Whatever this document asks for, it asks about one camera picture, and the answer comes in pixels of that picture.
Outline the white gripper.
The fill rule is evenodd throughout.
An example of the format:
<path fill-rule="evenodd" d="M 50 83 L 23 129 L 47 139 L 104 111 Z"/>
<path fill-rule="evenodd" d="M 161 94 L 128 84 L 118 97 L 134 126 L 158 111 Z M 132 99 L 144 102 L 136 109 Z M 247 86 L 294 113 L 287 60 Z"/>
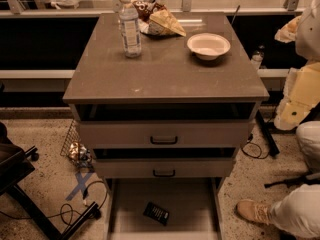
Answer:
<path fill-rule="evenodd" d="M 296 39 L 301 17 L 297 16 L 278 29 L 274 39 L 289 43 Z M 293 85 L 289 99 L 283 99 L 276 109 L 274 125 L 279 130 L 292 130 L 297 127 L 320 102 L 320 63 L 313 62 L 301 69 L 290 70 Z"/>

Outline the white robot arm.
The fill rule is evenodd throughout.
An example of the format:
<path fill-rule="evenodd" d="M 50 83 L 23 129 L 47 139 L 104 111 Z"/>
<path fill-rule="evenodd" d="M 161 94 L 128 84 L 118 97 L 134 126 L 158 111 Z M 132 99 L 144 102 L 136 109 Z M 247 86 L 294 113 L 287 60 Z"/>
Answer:
<path fill-rule="evenodd" d="M 275 126 L 292 130 L 320 102 L 320 0 L 313 0 L 301 16 L 278 30 L 275 39 L 294 41 L 296 53 L 307 60 L 300 69 L 289 70 L 284 97 L 276 109 Z"/>

